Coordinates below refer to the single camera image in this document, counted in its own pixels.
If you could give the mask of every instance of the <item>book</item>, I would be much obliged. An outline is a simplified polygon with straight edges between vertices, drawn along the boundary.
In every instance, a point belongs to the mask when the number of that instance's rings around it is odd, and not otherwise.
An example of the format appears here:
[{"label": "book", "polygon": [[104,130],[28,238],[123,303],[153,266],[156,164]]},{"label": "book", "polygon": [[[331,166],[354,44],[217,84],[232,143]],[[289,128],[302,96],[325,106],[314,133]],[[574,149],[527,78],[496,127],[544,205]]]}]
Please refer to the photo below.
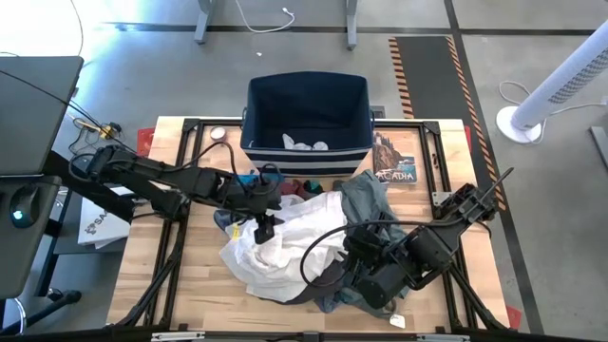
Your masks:
[{"label": "book", "polygon": [[404,156],[398,151],[389,138],[376,132],[373,135],[373,173],[381,182],[415,183],[416,160]]},{"label": "book", "polygon": [[[117,195],[133,193],[123,186],[111,190]],[[128,237],[130,229],[129,222],[108,213],[90,199],[83,198],[78,244],[95,244],[95,248],[99,249],[119,238]]]}]

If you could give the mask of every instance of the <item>white paper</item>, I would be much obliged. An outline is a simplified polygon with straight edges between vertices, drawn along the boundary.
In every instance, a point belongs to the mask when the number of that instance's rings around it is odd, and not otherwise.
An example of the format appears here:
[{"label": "white paper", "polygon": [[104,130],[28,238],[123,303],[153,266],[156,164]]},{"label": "white paper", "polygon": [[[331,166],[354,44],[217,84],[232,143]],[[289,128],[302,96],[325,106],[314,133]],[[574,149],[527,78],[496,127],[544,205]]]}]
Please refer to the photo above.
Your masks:
[{"label": "white paper", "polygon": [[[132,193],[125,187],[112,188],[111,190],[118,195]],[[91,200],[83,198],[78,244],[99,243],[100,245],[106,245],[116,239],[128,237],[130,228],[128,222],[107,213]]]},{"label": "white paper", "polygon": [[406,328],[406,318],[400,314],[394,314],[390,317],[390,324],[401,329]]}]

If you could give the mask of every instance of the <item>book cover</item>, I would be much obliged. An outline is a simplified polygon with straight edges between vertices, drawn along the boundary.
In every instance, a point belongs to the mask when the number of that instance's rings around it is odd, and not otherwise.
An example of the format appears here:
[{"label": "book cover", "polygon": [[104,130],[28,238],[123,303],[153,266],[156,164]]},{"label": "book cover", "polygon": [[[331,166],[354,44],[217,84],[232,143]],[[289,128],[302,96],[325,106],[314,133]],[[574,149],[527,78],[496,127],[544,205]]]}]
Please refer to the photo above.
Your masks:
[{"label": "book cover", "polygon": [[398,151],[390,139],[376,132],[373,135],[373,173],[384,182],[415,183],[416,160],[412,156],[404,156]]}]

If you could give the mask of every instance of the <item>gray cloth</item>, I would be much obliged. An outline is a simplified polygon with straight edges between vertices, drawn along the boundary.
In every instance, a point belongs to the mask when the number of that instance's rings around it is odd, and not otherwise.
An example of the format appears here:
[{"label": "gray cloth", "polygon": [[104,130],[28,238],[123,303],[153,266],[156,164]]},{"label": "gray cloth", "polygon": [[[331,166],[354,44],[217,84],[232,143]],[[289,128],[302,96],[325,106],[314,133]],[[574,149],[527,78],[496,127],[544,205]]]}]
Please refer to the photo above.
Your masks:
[{"label": "gray cloth", "polygon": [[[387,198],[387,188],[380,183],[370,170],[366,170],[362,174],[353,179],[344,182],[336,182],[333,185],[333,191],[342,192],[342,211],[346,215],[349,223],[363,222],[365,220],[375,220],[384,216],[384,219],[398,219],[392,212]],[[394,226],[396,229],[389,229],[381,232],[381,237],[390,239],[390,241],[398,241],[404,238],[406,234],[399,229],[399,226]],[[347,235],[353,233],[353,229],[347,232]],[[324,313],[331,313],[341,303],[354,305],[357,308],[372,314],[376,317],[389,317],[396,310],[395,302],[392,301],[383,309],[373,309],[363,299],[363,296],[354,288],[348,287],[352,275],[346,275],[343,281],[343,288],[334,294],[317,298],[314,302]],[[399,293],[401,298],[405,297],[409,288],[404,288]]]}]

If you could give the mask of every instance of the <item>white tower fan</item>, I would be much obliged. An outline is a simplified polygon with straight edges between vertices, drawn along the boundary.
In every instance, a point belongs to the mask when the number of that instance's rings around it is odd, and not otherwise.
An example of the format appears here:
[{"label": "white tower fan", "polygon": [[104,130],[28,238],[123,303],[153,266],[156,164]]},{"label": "white tower fan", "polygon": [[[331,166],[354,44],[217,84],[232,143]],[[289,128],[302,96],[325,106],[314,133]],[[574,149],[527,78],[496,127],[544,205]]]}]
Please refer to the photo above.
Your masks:
[{"label": "white tower fan", "polygon": [[507,106],[496,125],[516,143],[533,143],[542,122],[608,67],[608,21],[599,27],[519,106]]}]

